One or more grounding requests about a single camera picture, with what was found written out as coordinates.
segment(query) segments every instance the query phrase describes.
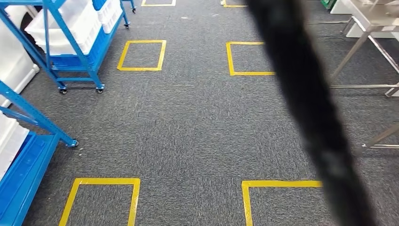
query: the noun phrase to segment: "floor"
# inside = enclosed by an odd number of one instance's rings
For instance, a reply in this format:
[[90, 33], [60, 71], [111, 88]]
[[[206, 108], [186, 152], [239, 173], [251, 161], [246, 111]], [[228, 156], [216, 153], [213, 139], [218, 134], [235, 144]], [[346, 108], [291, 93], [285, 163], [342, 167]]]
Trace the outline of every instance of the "floor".
[[[80, 142], [75, 149], [57, 148], [25, 226], [58, 225], [75, 178], [140, 178], [136, 226], [243, 226], [242, 181], [317, 179], [276, 78], [229, 75], [226, 42], [260, 41], [246, 8], [224, 8], [219, 0], [177, 0], [169, 7], [140, 4], [136, 0], [136, 15], [125, 4], [132, 24], [129, 30], [119, 26], [98, 73], [106, 85], [104, 93], [71, 89], [61, 95], [44, 72], [23, 91]], [[306, 9], [312, 21], [348, 19], [330, 15], [319, 1], [308, 1]], [[310, 26], [328, 73], [356, 41], [342, 36], [342, 28]], [[166, 40], [162, 70], [117, 70], [128, 40]], [[397, 42], [383, 43], [399, 57]], [[160, 43], [131, 44], [123, 66], [156, 67], [159, 54]], [[272, 71], [260, 45], [232, 45], [232, 57], [236, 71]], [[336, 83], [398, 81], [367, 42]], [[398, 100], [384, 92], [333, 91], [353, 147], [398, 121]], [[398, 143], [399, 137], [388, 141]], [[366, 150], [357, 167], [379, 225], [397, 226], [397, 151]], [[127, 225], [133, 189], [80, 185], [67, 225]], [[334, 225], [320, 188], [249, 191], [255, 226]]]

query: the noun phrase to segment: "black blurred object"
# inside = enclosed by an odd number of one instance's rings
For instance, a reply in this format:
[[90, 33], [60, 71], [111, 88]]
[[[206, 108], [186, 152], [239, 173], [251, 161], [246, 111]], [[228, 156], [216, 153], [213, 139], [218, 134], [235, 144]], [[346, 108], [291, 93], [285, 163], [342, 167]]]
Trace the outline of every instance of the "black blurred object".
[[334, 217], [376, 226], [298, 0], [247, 0]]

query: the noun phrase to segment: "blue shelf cart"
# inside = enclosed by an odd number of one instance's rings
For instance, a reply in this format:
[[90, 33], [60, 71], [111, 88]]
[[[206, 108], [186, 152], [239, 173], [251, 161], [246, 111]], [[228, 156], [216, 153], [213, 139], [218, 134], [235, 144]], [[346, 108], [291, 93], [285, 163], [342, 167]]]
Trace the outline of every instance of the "blue shelf cart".
[[[96, 92], [102, 93], [104, 90], [104, 84], [101, 83], [98, 78], [97, 72], [100, 68], [100, 65], [105, 57], [106, 52], [111, 44], [112, 38], [115, 35], [116, 27], [119, 25], [122, 18], [125, 20], [124, 26], [129, 28], [130, 22], [125, 13], [125, 9], [123, 7], [122, 1], [120, 0], [120, 6], [122, 7], [122, 15], [119, 20], [115, 24], [112, 32], [110, 34], [106, 34], [105, 43], [102, 45], [101, 52], [98, 54], [98, 57], [95, 59], [94, 64], [90, 64], [88, 59], [83, 54], [82, 50], [79, 48], [76, 40], [73, 38], [71, 31], [65, 24], [65, 21], [62, 19], [61, 14], [58, 12], [58, 8], [62, 6], [62, 4], [66, 0], [0, 0], [0, 18], [5, 23], [5, 25], [10, 29], [10, 31], [22, 42], [25, 49], [31, 54], [31, 56], [38, 62], [38, 64], [46, 71], [46, 73], [50, 76], [50, 78], [57, 84], [59, 92], [62, 94], [67, 93], [67, 85], [65, 82], [94, 82], [96, 85]], [[73, 49], [77, 53], [79, 60], [81, 61], [81, 66], [54, 66], [51, 65], [50, 56], [46, 54], [46, 58], [43, 59], [41, 54], [36, 50], [36, 48], [29, 42], [29, 40], [23, 35], [23, 33], [12, 23], [12, 21], [7, 16], [4, 8], [8, 5], [32, 5], [32, 6], [42, 6], [43, 14], [44, 14], [44, 27], [45, 27], [45, 36], [46, 36], [46, 52], [49, 53], [49, 45], [48, 45], [48, 12], [53, 15], [55, 21], [58, 23], [61, 30], [64, 32], [66, 38], [71, 43]], [[73, 77], [73, 78], [62, 78], [58, 75], [58, 72], [87, 72], [90, 77], [82, 78], [82, 77]]]
[[69, 147], [79, 143], [2, 81], [0, 94], [26, 114], [0, 107], [5, 115], [37, 125], [50, 133], [37, 135], [29, 132], [19, 154], [0, 180], [0, 226], [20, 226], [59, 141]]

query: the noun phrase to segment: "white storage box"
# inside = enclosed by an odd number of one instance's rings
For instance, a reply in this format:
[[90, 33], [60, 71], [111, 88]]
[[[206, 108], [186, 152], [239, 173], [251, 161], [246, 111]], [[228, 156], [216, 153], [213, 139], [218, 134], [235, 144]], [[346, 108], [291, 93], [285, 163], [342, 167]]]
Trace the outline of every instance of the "white storage box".
[[20, 126], [15, 119], [8, 118], [0, 113], [0, 180], [6, 174], [16, 154], [29, 133], [28, 129]]
[[[89, 52], [101, 28], [101, 23], [98, 20], [92, 1], [67, 0], [59, 8], [59, 12], [79, 47], [82, 50], [85, 49], [86, 51], [84, 52]], [[36, 44], [46, 51], [43, 10], [31, 21], [25, 31], [32, 35]], [[70, 42], [50, 13], [48, 14], [48, 42], [50, 55], [52, 56], [62, 54], [76, 55]]]
[[[84, 55], [89, 54], [91, 48], [93, 47], [94, 41], [97, 38], [98, 32], [101, 29], [101, 23], [99, 21], [95, 21], [91, 26], [90, 29], [87, 28], [86, 30], [89, 31], [88, 35], [85, 38], [80, 40], [76, 40], [79, 48], [82, 50]], [[36, 45], [40, 46], [46, 52], [46, 43], [36, 42]], [[66, 40], [63, 43], [57, 44], [50, 44], [50, 55], [57, 56], [62, 54], [73, 54], [76, 55], [76, 51], [73, 49], [71, 43]]]
[[98, 19], [103, 24], [103, 29], [106, 34], [111, 33], [122, 12], [119, 0], [107, 0], [103, 7], [97, 12]]
[[111, 33], [113, 27], [114, 27], [115, 24], [117, 23], [117, 21], [118, 21], [120, 15], [122, 14], [122, 12], [123, 12], [123, 11], [122, 11], [122, 9], [121, 9], [120, 7], [117, 8], [116, 11], [111, 15], [111, 17], [110, 17], [110, 19], [108, 20], [108, 22], [105, 23], [105, 24], [103, 23], [103, 29], [104, 29], [104, 32], [105, 32], [106, 34]]

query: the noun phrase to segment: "yellow tape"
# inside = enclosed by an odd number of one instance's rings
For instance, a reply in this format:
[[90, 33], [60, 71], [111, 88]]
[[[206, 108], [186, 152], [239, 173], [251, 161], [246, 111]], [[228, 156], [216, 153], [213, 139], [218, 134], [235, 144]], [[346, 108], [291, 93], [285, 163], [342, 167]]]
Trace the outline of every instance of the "yellow tape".
[[230, 75], [274, 75], [274, 72], [236, 72], [233, 66], [233, 56], [231, 53], [231, 45], [263, 45], [262, 41], [228, 41], [226, 43], [227, 49], [227, 63], [229, 65]]
[[133, 185], [128, 226], [135, 225], [138, 195], [140, 191], [139, 178], [76, 178], [72, 185], [71, 192], [69, 193], [68, 200], [66, 201], [59, 226], [66, 226], [79, 185]]
[[246, 226], [253, 226], [251, 199], [249, 196], [250, 187], [322, 187], [321, 181], [281, 181], [281, 180], [247, 180], [242, 181], [242, 200], [244, 202], [244, 215]]
[[226, 8], [241, 8], [241, 7], [248, 7], [247, 5], [227, 5], [226, 0], [222, 0], [223, 7]]
[[[157, 67], [123, 67], [129, 45], [132, 43], [161, 43], [160, 57]], [[163, 59], [165, 57], [166, 40], [130, 40], [127, 41], [119, 59], [117, 69], [120, 71], [160, 71], [162, 70]]]
[[176, 0], [172, 0], [171, 4], [149, 4], [149, 5], [147, 5], [145, 2], [146, 2], [146, 0], [143, 0], [141, 2], [141, 6], [176, 6]]

